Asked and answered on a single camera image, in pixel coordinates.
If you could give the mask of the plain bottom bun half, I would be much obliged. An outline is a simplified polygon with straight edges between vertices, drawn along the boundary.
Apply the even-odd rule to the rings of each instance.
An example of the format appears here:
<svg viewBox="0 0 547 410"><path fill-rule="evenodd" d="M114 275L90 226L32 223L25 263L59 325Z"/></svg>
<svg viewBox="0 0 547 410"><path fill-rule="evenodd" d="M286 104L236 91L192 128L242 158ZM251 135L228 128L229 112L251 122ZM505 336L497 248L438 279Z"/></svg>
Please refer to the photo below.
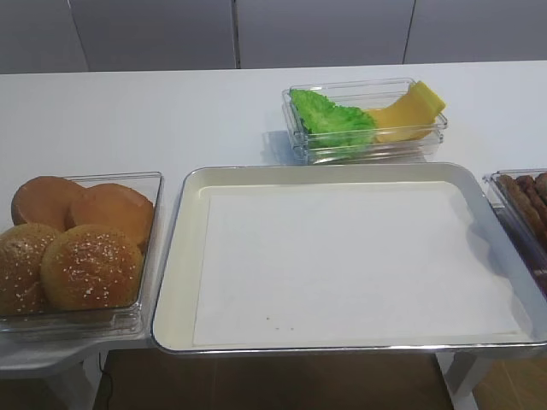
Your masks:
<svg viewBox="0 0 547 410"><path fill-rule="evenodd" d="M15 192L11 201L11 217L15 226L39 223L66 231L66 216L73 200L85 188L71 180L55 176L39 176L28 180Z"/></svg>

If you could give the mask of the green lettuce leaf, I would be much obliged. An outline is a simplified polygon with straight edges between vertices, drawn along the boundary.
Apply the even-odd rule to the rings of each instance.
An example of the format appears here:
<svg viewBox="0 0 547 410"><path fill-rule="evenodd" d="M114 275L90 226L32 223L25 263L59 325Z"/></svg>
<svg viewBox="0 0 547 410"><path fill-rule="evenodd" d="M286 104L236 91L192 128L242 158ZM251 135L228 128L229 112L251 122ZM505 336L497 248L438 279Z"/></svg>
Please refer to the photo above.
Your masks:
<svg viewBox="0 0 547 410"><path fill-rule="evenodd" d="M360 108L337 105L315 91L291 90L290 96L311 149L366 147L373 142L376 125Z"/></svg>

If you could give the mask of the white metal baking tray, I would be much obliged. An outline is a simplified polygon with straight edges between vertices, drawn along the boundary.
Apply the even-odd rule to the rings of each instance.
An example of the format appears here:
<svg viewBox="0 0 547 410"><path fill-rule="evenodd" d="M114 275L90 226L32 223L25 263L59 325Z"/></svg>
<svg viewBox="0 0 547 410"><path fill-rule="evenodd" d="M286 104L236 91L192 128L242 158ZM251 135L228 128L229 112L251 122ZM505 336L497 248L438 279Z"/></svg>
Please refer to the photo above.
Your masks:
<svg viewBox="0 0 547 410"><path fill-rule="evenodd" d="M398 339L394 343L373 341L327 344L246 343L197 345L195 324L201 289L204 245L209 213L209 188L305 187L346 184L425 184L446 182L463 195L472 216L491 247L491 258L509 281L515 298L532 319L527 337L473 339ZM264 354L272 352L411 351L513 349L523 352L546 344L546 300L526 264L502 228L492 205L475 177L464 167L450 163L369 164L297 167L209 167L190 173L174 220L170 248L152 322L156 344L174 354Z"/></svg>

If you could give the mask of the white parchment paper sheet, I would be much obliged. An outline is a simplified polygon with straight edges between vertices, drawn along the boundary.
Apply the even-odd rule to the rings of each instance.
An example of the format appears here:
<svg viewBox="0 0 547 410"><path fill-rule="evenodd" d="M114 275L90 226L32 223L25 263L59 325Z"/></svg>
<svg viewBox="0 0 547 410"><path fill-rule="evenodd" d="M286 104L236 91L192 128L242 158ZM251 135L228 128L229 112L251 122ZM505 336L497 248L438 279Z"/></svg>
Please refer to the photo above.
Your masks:
<svg viewBox="0 0 547 410"><path fill-rule="evenodd" d="M197 345L490 341L532 332L450 183L206 195Z"/></svg>

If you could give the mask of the clear plastic topping container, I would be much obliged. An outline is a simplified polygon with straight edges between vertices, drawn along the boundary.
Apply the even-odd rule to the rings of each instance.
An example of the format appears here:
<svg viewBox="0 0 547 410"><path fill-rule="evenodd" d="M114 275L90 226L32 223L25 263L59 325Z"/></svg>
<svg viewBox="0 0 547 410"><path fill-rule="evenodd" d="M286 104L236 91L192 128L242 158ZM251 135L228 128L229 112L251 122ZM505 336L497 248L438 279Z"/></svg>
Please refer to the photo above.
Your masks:
<svg viewBox="0 0 547 410"><path fill-rule="evenodd" d="M445 101L411 78L293 85L282 98L291 148L307 165L428 155L448 126Z"/></svg>

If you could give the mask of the yellow cheese slice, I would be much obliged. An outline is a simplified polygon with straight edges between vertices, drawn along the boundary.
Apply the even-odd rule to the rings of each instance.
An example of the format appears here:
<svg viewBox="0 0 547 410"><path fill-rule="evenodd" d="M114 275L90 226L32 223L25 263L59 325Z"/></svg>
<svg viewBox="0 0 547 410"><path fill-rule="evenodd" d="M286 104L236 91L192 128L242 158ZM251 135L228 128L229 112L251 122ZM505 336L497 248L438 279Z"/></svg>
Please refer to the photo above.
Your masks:
<svg viewBox="0 0 547 410"><path fill-rule="evenodd" d="M375 142L394 144L424 138L445 107L445 102L434 91L418 81L390 106L369 109L366 113L376 125Z"/></svg>

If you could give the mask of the right sesame top bun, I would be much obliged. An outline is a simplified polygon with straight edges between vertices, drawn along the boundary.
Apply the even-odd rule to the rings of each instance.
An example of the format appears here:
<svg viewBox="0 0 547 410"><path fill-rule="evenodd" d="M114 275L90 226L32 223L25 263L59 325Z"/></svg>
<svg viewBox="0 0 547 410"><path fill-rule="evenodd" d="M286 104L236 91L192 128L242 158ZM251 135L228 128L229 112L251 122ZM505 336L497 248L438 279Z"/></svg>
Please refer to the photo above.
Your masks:
<svg viewBox="0 0 547 410"><path fill-rule="evenodd" d="M58 310L125 308L137 299L143 263L140 249L123 232L79 225L47 247L40 278Z"/></svg>

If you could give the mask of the sesame bun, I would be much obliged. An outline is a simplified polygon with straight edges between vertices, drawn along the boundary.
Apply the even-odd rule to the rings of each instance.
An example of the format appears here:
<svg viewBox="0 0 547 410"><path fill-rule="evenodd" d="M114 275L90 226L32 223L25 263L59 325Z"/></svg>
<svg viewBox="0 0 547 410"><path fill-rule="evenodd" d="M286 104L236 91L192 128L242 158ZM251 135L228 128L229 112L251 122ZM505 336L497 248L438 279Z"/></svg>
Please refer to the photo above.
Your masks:
<svg viewBox="0 0 547 410"><path fill-rule="evenodd" d="M1 234L1 315L48 309L40 268L45 250L60 234L38 223L15 225Z"/></svg>
<svg viewBox="0 0 547 410"><path fill-rule="evenodd" d="M58 310L125 308L137 299L143 263L140 249L123 232L79 225L47 247L40 278Z"/></svg>

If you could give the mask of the clear plastic bun container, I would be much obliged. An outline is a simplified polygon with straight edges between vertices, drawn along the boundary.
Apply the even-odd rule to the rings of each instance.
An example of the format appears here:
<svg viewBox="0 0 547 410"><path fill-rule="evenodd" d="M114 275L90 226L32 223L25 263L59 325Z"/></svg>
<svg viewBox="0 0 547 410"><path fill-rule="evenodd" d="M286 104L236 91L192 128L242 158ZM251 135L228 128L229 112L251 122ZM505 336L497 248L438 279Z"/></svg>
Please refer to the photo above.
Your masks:
<svg viewBox="0 0 547 410"><path fill-rule="evenodd" d="M128 307L100 308L87 310L62 311L54 308L47 299L49 307L43 313L25 313L11 316L1 315L1 331L12 337L81 337L101 333L130 332L138 328L141 322L141 305L144 281L148 270L149 252L153 245L156 224L156 206L162 193L163 178L159 173L114 173L103 175L85 175L61 177L71 180L84 188L94 185L115 183L132 188L154 205L154 218L149 241L145 252L143 270L136 301ZM11 221L2 225L1 234L15 226Z"/></svg>

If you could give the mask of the clear plastic meat container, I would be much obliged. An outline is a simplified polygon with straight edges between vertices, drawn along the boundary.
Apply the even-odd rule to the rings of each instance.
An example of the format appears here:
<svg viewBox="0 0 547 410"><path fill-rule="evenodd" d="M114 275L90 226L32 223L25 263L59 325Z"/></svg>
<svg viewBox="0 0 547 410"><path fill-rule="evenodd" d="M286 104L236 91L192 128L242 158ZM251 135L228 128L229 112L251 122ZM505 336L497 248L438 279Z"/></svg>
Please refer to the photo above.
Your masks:
<svg viewBox="0 0 547 410"><path fill-rule="evenodd" d="M540 290L546 292L546 171L498 171L484 177L491 204Z"/></svg>

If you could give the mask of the brown meat patties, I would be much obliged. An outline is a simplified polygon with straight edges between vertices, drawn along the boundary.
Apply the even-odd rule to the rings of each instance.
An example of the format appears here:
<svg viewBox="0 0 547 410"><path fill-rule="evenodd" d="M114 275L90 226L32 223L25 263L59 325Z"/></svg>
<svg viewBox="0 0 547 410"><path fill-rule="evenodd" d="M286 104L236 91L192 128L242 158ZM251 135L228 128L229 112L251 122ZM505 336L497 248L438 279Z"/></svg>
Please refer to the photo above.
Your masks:
<svg viewBox="0 0 547 410"><path fill-rule="evenodd" d="M538 243L546 249L546 205L535 189L533 178L523 175L513 179L508 174L501 174L497 182Z"/></svg>

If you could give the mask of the left sesame top bun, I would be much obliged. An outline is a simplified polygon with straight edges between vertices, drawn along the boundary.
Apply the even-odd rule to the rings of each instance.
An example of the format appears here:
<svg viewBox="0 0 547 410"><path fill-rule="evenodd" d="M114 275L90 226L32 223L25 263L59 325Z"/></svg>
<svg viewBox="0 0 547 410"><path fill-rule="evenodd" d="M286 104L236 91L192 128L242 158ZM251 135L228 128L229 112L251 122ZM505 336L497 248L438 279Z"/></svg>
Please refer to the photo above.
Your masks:
<svg viewBox="0 0 547 410"><path fill-rule="evenodd" d="M45 250L60 234L38 223L15 225L1 234L1 315L48 309L40 268Z"/></svg>

